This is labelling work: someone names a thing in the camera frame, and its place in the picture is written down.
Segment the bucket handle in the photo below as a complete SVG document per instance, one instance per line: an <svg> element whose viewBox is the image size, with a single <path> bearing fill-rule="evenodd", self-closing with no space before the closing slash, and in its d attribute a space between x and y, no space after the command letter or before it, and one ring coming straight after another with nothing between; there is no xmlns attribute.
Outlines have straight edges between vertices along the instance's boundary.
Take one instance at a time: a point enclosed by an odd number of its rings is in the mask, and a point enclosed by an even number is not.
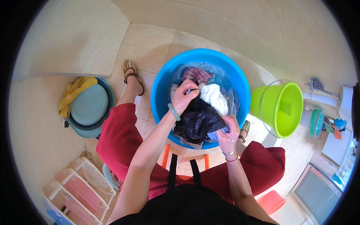
<svg viewBox="0 0 360 225"><path fill-rule="evenodd" d="M274 136L274 137L276 137L276 138L279 138L279 137L278 137L276 134L273 134L273 133L270 132L270 130L266 127L264 120L262 119L262 116L261 116L261 103L262 103L262 98L263 98L264 93L265 93L265 91L267 90L267 88L268 88L270 85L272 85L273 83L278 82L278 81L289 81L289 82L292 82L291 80L287 80L287 79L280 79L280 80L276 80L276 81L271 82L271 83L264 89L264 91L262 92L262 94L261 94L261 96L260 96L260 103L259 103L259 111L260 111L260 118L261 118L262 124L264 124L264 127L266 128L266 130L267 130L272 136Z"/></svg>

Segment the red bucket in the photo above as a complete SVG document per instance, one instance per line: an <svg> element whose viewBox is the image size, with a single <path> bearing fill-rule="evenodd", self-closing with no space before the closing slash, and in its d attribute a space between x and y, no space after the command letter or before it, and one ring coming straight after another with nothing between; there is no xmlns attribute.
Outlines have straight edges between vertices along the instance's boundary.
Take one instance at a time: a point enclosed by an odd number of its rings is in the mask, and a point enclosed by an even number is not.
<svg viewBox="0 0 360 225"><path fill-rule="evenodd" d="M286 202L276 191L270 191L266 195L260 197L257 202L270 215L279 210Z"/></svg>

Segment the white pipe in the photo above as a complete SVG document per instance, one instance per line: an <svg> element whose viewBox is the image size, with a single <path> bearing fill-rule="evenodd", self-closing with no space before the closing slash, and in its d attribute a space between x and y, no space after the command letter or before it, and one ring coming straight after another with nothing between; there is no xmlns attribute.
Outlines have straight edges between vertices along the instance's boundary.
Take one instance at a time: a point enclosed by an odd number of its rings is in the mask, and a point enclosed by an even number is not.
<svg viewBox="0 0 360 225"><path fill-rule="evenodd" d="M321 102L321 103L325 103L334 107L338 107L338 100L337 99L333 99L331 97L328 96L323 96L323 95L319 95L319 94L315 94L315 93L310 93L310 92L302 92L302 97L305 99L311 99L317 102Z"/></svg>

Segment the apron strap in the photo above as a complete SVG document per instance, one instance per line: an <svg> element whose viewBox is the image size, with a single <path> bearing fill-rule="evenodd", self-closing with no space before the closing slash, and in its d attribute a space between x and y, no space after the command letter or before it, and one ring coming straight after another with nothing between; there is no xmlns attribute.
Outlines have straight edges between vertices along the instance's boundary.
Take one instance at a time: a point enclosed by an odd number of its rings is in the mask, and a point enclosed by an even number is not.
<svg viewBox="0 0 360 225"><path fill-rule="evenodd" d="M175 187L176 164L177 164L177 155L173 153L171 156L171 163L170 163L169 177L167 179L166 192L171 191L171 189L173 189ZM194 160L194 159L190 160L190 165L191 165L191 169L193 171L194 184L196 186L202 186L201 178L200 178L200 171L198 168L198 164L196 163L196 160Z"/></svg>
<svg viewBox="0 0 360 225"><path fill-rule="evenodd" d="M200 172L199 172L199 168L198 168L198 164L196 163L196 160L194 160L194 159L190 160L190 165L191 165L191 169L193 171L194 184L196 186L202 186Z"/></svg>
<svg viewBox="0 0 360 225"><path fill-rule="evenodd" d="M167 179L167 188L166 188L167 192L175 187L176 164L177 164L177 155L173 153L172 156L171 156L169 177Z"/></svg>

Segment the red string bracelet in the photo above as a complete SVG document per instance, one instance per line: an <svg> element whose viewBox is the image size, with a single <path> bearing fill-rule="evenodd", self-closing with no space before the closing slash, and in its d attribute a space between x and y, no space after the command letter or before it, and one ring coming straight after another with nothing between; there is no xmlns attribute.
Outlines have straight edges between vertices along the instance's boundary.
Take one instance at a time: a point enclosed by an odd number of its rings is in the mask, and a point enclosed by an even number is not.
<svg viewBox="0 0 360 225"><path fill-rule="evenodd" d="M225 158L225 160L227 161L227 162L234 162L235 160L237 160L238 159L238 155L236 155L236 159L233 159L233 160L227 160L226 158Z"/></svg>

